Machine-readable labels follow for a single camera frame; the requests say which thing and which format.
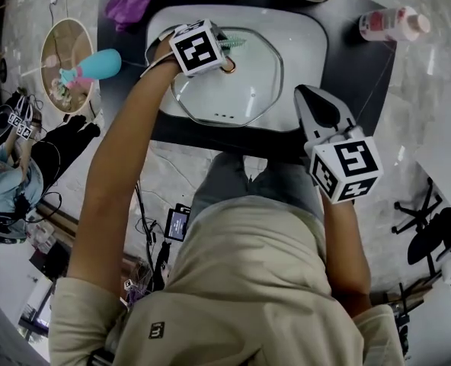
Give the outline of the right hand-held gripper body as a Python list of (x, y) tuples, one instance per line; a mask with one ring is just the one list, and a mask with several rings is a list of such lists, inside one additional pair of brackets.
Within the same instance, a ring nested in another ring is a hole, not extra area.
[(359, 126), (313, 146), (307, 170), (332, 204), (367, 196), (383, 176), (374, 139)]

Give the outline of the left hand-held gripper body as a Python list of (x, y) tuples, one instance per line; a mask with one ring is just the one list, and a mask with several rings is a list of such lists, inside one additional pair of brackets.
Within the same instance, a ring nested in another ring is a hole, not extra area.
[(214, 69), (233, 72), (233, 61), (228, 57), (233, 39), (210, 19), (177, 26), (171, 32), (169, 44), (183, 74), (188, 77)]

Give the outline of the green scrubbing brush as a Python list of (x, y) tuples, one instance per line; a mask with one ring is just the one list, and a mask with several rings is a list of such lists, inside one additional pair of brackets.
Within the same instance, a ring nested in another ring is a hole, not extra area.
[(225, 40), (222, 40), (221, 47), (223, 50), (232, 50), (233, 48), (243, 47), (247, 40), (237, 34), (230, 34)]

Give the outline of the glass pot lid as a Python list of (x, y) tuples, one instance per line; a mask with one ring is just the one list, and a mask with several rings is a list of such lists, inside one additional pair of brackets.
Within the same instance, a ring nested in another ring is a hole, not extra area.
[(247, 40), (228, 57), (233, 72), (214, 69), (174, 79), (170, 93), (195, 123), (210, 127), (246, 127), (266, 114), (283, 92), (284, 64), (280, 52), (263, 35), (246, 27), (222, 27), (226, 36)]

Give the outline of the person's right forearm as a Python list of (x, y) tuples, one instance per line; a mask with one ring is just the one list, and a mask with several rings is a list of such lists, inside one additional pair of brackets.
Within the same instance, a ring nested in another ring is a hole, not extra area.
[(354, 205), (332, 204), (323, 194), (326, 273), (332, 297), (351, 317), (369, 310), (371, 273), (363, 250)]

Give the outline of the person's left forearm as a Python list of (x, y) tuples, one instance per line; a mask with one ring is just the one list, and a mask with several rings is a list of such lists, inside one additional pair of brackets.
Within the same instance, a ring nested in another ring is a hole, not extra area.
[(88, 172), (68, 277), (120, 294), (130, 203), (162, 98), (181, 71), (169, 40), (155, 51), (159, 63), (132, 88), (99, 145)]

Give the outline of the black sink cabinet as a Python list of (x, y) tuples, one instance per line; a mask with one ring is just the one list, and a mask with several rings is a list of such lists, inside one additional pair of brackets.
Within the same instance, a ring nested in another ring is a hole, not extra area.
[[(98, 15), (98, 48), (114, 48), (123, 58), (123, 68), (100, 83), (102, 109), (111, 124), (145, 65), (146, 37), (152, 16), (168, 6), (180, 10), (194, 5), (220, 8), (257, 7), (263, 13), (272, 9), (291, 12), (317, 21), (327, 37), (327, 55), (320, 86), (344, 101), (355, 121), (372, 134), (379, 121), (395, 58), (394, 43), (366, 42), (357, 22), (361, 14), (378, 8), (371, 0), (330, 0), (312, 4), (303, 0), (152, 0), (139, 23), (122, 32), (104, 12)], [(243, 153), (248, 156), (297, 162), (305, 137), (299, 128), (269, 133), (260, 128), (214, 128), (201, 126), (187, 117), (160, 112), (152, 138), (204, 149)]]

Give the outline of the white sink basin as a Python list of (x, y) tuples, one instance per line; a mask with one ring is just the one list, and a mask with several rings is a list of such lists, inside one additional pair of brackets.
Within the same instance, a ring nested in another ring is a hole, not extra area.
[[(279, 101), (261, 118), (246, 127), (278, 132), (299, 126), (294, 106), (297, 85), (320, 86), (328, 40), (321, 25), (302, 14), (234, 5), (182, 5), (155, 14), (147, 28), (147, 42), (160, 40), (182, 24), (208, 18), (218, 27), (246, 27), (257, 31), (280, 52), (284, 64), (283, 92)], [(161, 110), (174, 117), (188, 117), (167, 90)]]

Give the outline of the purple cloth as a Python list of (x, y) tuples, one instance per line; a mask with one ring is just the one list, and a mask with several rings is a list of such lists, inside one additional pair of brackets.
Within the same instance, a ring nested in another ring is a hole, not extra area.
[(137, 24), (146, 12), (151, 0), (110, 0), (105, 9), (105, 17), (112, 20), (116, 32), (125, 31)]

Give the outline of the person's grey trousers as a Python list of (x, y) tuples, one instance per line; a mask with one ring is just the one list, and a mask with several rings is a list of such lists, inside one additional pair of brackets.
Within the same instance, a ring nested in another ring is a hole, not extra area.
[(303, 166), (269, 160), (265, 170), (251, 180), (245, 173), (243, 156), (221, 152), (194, 195), (189, 221), (214, 204), (246, 196), (288, 204), (323, 220), (312, 178)]

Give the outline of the teal spray bottle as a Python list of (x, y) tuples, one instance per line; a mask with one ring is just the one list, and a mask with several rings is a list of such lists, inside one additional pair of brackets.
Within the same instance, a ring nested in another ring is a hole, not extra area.
[(100, 50), (83, 59), (72, 69), (60, 69), (59, 81), (67, 88), (109, 79), (121, 69), (122, 59), (115, 49)]

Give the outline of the pink lotion bottle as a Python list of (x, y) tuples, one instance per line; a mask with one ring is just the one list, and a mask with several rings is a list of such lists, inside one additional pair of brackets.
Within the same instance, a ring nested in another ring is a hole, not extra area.
[(366, 41), (415, 41), (431, 30), (429, 19), (410, 6), (367, 12), (360, 17), (358, 27)]

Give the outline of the black office chair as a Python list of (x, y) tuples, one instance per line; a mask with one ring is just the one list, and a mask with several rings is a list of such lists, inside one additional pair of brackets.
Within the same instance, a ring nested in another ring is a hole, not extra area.
[(427, 179), (427, 185), (427, 193), (420, 209), (403, 207), (398, 201), (394, 203), (395, 210), (411, 216), (412, 219), (404, 226), (392, 227), (392, 233), (400, 234), (414, 228), (416, 234), (408, 247), (408, 264), (415, 265), (425, 259), (430, 275), (435, 275), (432, 253), (444, 246), (444, 250), (437, 256), (438, 261), (451, 254), (451, 207), (445, 207), (436, 213), (435, 210), (443, 203), (443, 199), (433, 192), (434, 183), (431, 178)]

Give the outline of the round beige basket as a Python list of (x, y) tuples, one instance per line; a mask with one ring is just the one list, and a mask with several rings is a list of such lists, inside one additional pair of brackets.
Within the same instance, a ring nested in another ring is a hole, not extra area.
[(87, 106), (95, 84), (86, 82), (65, 87), (60, 69), (73, 69), (94, 52), (89, 32), (74, 18), (65, 18), (53, 25), (41, 50), (40, 78), (50, 103), (65, 114), (77, 114)]

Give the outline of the small black screen device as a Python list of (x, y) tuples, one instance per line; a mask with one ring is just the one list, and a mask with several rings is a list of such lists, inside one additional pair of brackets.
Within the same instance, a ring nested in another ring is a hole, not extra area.
[(168, 217), (164, 231), (166, 239), (183, 242), (187, 232), (187, 224), (190, 217), (190, 207), (176, 204), (175, 208), (168, 210)]

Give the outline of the person's beige shirt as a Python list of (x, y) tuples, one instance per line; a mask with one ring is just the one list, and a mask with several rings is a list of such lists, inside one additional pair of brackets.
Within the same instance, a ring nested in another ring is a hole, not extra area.
[(114, 344), (114, 366), (404, 366), (392, 309), (351, 317), (325, 271), (310, 213), (263, 197), (208, 207), (168, 282), (129, 309), (88, 282), (57, 282), (52, 366), (86, 366)]

